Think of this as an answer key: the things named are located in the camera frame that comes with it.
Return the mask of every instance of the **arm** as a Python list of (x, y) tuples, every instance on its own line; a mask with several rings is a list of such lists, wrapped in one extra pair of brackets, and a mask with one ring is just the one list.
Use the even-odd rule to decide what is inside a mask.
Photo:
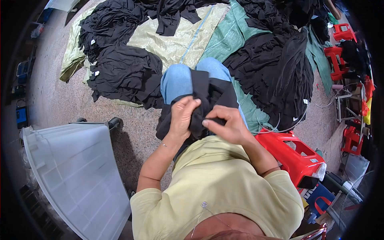
[(187, 96), (172, 106), (169, 132), (141, 167), (137, 192), (147, 188), (161, 190), (160, 180), (177, 151), (190, 136), (188, 127), (191, 115), (200, 104), (200, 99), (194, 100), (192, 96)]
[(272, 154), (249, 132), (237, 108), (216, 105), (206, 118), (222, 118), (227, 121), (225, 126), (222, 126), (205, 119), (203, 125), (227, 142), (242, 145), (258, 175), (265, 177), (271, 172), (280, 170)]
[(331, 0), (325, 0), (325, 5), (329, 8), (331, 11), (332, 15), (337, 19), (341, 19), (341, 12), (333, 5)]

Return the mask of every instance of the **floor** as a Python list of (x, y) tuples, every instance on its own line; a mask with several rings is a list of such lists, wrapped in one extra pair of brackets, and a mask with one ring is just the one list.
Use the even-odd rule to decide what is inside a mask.
[[(102, 1), (90, 0), (77, 15)], [(112, 134), (111, 140), (123, 183), (127, 188), (135, 189), (141, 165), (160, 143), (155, 133), (161, 109), (145, 110), (116, 105), (103, 97), (94, 103), (91, 89), (82, 83), (85, 69), (77, 71), (68, 83), (60, 81), (58, 76), (69, 29), (76, 16), (65, 26), (66, 18), (67, 13), (54, 10), (40, 36), (27, 91), (30, 123), (41, 129), (67, 124), (79, 117), (96, 122), (108, 121), (113, 117), (121, 118), (123, 126)], [(294, 133), (312, 149), (323, 151), (327, 170), (336, 172), (340, 164), (339, 148), (345, 126), (335, 123), (333, 104), (326, 108), (313, 104), (323, 106), (329, 100), (316, 71), (313, 97), (308, 106), (306, 120), (295, 127)], [(161, 181), (163, 190), (171, 181), (171, 169), (172, 165)]]

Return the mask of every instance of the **necklace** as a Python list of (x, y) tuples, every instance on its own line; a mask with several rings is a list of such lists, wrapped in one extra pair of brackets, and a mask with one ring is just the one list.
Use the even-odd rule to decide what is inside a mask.
[(229, 227), (230, 229), (233, 230), (233, 228), (231, 228), (228, 224), (226, 224), (226, 223), (225, 223), (223, 220), (221, 220), (218, 216), (216, 216), (215, 214), (213, 214), (213, 213), (207, 208), (207, 205), (208, 205), (208, 204), (206, 203), (206, 201), (204, 201), (204, 202), (201, 203), (201, 207), (203, 208), (203, 210), (201, 211), (199, 217), (197, 218), (197, 222), (196, 222), (196, 224), (195, 224), (195, 227), (193, 228), (193, 231), (192, 231), (192, 234), (191, 234), (191, 238), (193, 237), (193, 233), (195, 232), (196, 226), (198, 225), (198, 223), (199, 223), (199, 219), (200, 219), (201, 215), (203, 215), (204, 210), (207, 210), (208, 212), (210, 212), (213, 216), (217, 217), (217, 219), (219, 219), (220, 222), (222, 222), (224, 225), (226, 225), (227, 227)]

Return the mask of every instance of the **white plastic crate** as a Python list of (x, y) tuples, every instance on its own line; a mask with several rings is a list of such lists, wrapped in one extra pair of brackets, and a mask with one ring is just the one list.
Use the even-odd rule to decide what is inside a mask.
[(131, 214), (104, 124), (23, 129), (26, 154), (50, 204), (84, 240), (116, 240)]

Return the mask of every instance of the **fan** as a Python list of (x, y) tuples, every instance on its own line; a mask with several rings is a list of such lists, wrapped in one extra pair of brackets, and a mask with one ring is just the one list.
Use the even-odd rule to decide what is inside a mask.
[(371, 190), (373, 180), (373, 171), (367, 172), (355, 182), (347, 195), (340, 196), (340, 198), (344, 198), (339, 210), (339, 227), (342, 231), (346, 230), (347, 226), (351, 223), (352, 219), (359, 211), (364, 198)]

